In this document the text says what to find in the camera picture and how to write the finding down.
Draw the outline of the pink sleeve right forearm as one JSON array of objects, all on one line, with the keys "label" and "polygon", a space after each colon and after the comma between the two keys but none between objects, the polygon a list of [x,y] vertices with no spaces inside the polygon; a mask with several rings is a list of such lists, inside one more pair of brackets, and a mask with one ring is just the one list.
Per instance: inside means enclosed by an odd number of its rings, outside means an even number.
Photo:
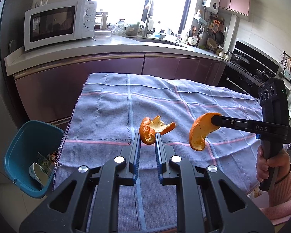
[{"label": "pink sleeve right forearm", "polygon": [[274,226],[291,218],[291,170],[289,174],[268,192],[269,207],[260,208]]}]

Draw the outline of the person's right hand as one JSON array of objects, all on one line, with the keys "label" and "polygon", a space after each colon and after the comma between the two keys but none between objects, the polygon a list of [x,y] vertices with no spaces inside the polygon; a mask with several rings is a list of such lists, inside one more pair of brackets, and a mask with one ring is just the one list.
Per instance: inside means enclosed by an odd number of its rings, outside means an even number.
[{"label": "person's right hand", "polygon": [[276,182],[283,180],[291,171],[291,163],[289,154],[282,149],[276,156],[265,159],[263,157],[262,146],[258,147],[258,155],[256,162],[256,178],[258,182],[263,182],[270,174],[270,168],[277,168],[278,175]]}]

